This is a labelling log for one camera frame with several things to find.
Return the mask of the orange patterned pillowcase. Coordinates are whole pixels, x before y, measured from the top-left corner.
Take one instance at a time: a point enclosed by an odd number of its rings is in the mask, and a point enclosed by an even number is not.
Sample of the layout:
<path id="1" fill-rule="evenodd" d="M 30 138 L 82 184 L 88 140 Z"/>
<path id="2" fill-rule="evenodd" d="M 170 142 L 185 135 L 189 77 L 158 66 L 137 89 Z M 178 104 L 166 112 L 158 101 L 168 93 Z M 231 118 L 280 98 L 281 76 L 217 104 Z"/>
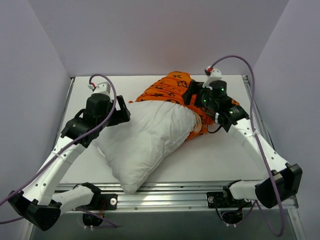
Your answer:
<path id="1" fill-rule="evenodd" d="M 136 102 L 143 101 L 163 101 L 173 104 L 182 105 L 195 113 L 196 119 L 200 120 L 200 123 L 196 124 L 195 130 L 193 130 L 188 140 L 208 134 L 208 126 L 213 125 L 215 122 L 209 117 L 203 108 L 197 108 L 194 106 L 196 97 L 191 98 L 190 105 L 184 104 L 183 94 L 186 92 L 192 78 L 189 73 L 181 71 L 173 71 L 158 81 L 149 86 L 141 95 L 137 97 Z"/>

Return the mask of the white pillow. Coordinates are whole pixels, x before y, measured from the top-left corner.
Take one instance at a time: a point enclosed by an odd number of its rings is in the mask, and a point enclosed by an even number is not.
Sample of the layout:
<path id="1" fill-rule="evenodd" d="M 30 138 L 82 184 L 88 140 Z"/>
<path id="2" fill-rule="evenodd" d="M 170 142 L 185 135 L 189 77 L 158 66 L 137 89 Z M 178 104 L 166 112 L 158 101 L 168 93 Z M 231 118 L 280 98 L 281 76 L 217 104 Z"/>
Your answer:
<path id="1" fill-rule="evenodd" d="M 200 132 L 202 123 L 193 110 L 168 101 L 133 102 L 127 108 L 130 120 L 104 128 L 92 144 L 131 195 L 164 158 Z"/>

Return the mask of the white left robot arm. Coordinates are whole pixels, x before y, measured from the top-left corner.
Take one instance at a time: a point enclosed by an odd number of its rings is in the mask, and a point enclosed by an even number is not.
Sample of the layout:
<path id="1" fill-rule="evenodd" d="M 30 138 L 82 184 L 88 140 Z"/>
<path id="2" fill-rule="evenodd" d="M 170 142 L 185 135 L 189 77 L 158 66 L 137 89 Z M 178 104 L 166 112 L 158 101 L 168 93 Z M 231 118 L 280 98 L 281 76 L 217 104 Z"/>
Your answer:
<path id="1" fill-rule="evenodd" d="M 74 161 L 105 127 L 129 120 L 130 112 L 121 95 L 111 100 L 107 93 L 93 93 L 85 108 L 66 123 L 35 179 L 18 193 L 12 192 L 9 204 L 42 231 L 49 230 L 68 211 L 78 207 L 97 209 L 102 203 L 101 189 L 92 183 L 81 183 L 62 193 L 55 190 Z"/>

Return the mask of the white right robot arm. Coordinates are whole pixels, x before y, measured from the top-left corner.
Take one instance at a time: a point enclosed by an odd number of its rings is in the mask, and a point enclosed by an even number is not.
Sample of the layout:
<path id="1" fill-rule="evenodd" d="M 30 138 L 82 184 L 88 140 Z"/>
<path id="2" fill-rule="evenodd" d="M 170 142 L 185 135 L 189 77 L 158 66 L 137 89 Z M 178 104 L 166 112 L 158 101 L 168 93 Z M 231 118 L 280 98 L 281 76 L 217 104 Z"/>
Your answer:
<path id="1" fill-rule="evenodd" d="M 251 126 L 249 114 L 227 95 L 227 83 L 214 80 L 209 86 L 192 80 L 182 95 L 185 105 L 204 110 L 214 122 L 245 149 L 263 176 L 260 180 L 236 180 L 222 193 L 223 203 L 234 206 L 240 200 L 259 201 L 271 209 L 296 195 L 303 171 L 281 157 Z"/>

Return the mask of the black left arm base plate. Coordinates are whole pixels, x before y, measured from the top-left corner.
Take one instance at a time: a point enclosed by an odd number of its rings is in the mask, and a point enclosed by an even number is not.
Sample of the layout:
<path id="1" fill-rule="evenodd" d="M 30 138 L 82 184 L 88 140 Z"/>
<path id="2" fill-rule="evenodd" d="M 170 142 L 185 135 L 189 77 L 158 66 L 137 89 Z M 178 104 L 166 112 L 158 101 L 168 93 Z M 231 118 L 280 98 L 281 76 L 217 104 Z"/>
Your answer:
<path id="1" fill-rule="evenodd" d="M 115 193 L 101 193 L 94 195 L 91 202 L 82 208 L 88 211 L 113 211 L 117 209 L 118 195 Z"/>

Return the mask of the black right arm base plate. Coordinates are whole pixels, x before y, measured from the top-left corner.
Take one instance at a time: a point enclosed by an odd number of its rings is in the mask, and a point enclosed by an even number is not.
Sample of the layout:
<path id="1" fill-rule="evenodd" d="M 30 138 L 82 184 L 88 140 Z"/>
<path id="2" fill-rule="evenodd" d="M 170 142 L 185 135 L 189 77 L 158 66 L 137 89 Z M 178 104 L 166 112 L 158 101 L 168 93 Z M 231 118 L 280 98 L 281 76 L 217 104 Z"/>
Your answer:
<path id="1" fill-rule="evenodd" d="M 239 209 L 252 206 L 251 201 L 244 199 L 234 199 L 232 196 L 228 196 L 224 191 L 207 192 L 207 206 L 209 209 Z"/>

